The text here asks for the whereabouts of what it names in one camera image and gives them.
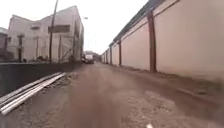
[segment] utility pole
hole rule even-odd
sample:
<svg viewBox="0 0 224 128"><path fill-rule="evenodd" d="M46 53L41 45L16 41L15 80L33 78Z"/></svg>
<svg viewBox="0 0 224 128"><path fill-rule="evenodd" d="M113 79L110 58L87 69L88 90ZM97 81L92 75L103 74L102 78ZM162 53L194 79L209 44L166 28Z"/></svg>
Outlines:
<svg viewBox="0 0 224 128"><path fill-rule="evenodd" d="M51 29L50 29L50 44L49 44L49 61L50 63L52 62L52 38L53 38L53 30L54 30L54 20L55 20L55 15L57 11L57 6L58 6L58 0L56 0L55 8L54 8L54 13L52 16L52 21L51 21Z"/></svg>
<svg viewBox="0 0 224 128"><path fill-rule="evenodd" d="M19 39L19 47L18 47L18 60L20 63L22 63L22 50L23 50L23 37L24 35L18 35L17 36Z"/></svg>
<svg viewBox="0 0 224 128"><path fill-rule="evenodd" d="M39 37L36 37L37 46L36 46L36 59L38 58L38 50L39 50Z"/></svg>

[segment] street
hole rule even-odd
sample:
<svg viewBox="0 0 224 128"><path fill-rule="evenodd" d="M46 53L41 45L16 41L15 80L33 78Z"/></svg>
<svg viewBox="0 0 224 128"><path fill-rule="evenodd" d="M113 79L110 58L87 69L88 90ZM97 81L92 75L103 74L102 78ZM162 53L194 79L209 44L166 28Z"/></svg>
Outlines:
<svg viewBox="0 0 224 128"><path fill-rule="evenodd" d="M178 92L166 79L83 65L7 115L6 128L222 127L222 105Z"/></svg>

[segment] warehouse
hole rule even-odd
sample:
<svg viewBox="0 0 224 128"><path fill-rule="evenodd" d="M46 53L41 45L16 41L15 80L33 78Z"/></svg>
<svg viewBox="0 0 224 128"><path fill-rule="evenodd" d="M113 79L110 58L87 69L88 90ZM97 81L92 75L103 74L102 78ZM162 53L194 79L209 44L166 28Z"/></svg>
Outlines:
<svg viewBox="0 0 224 128"><path fill-rule="evenodd" d="M8 50L18 59L18 49L22 49L22 58L32 61L39 56L49 58L49 39L51 31L52 15L38 21L32 21L17 15L13 15L8 36ZM83 50L84 28L76 6L72 6L56 13L52 42L52 61L68 61L73 56L77 61L81 60ZM19 46L18 36L22 35L22 43Z"/></svg>
<svg viewBox="0 0 224 128"><path fill-rule="evenodd" d="M150 0L111 43L112 64L223 80L223 11L222 0Z"/></svg>

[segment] sky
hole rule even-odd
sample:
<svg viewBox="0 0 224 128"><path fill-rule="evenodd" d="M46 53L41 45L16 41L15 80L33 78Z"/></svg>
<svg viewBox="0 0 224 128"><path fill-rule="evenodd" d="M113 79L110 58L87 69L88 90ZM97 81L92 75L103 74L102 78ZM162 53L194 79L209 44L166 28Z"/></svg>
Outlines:
<svg viewBox="0 0 224 128"><path fill-rule="evenodd" d="M0 1L0 27L8 28L12 14L30 20L40 20L52 14L56 0ZM76 5L85 29L84 50L101 54L147 1L59 0L57 11Z"/></svg>

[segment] fence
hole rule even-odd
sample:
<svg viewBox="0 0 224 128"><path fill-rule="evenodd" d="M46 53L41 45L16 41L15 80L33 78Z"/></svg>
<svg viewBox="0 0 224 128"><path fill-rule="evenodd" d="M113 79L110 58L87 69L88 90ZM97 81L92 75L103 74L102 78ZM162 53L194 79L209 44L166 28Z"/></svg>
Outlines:
<svg viewBox="0 0 224 128"><path fill-rule="evenodd" d="M74 53L74 41L73 36L55 34L52 41L52 62L67 62ZM7 50L14 54L15 59L19 59L21 54L24 61L47 61L49 58L49 36L24 36L21 44L18 38L12 38L8 42Z"/></svg>

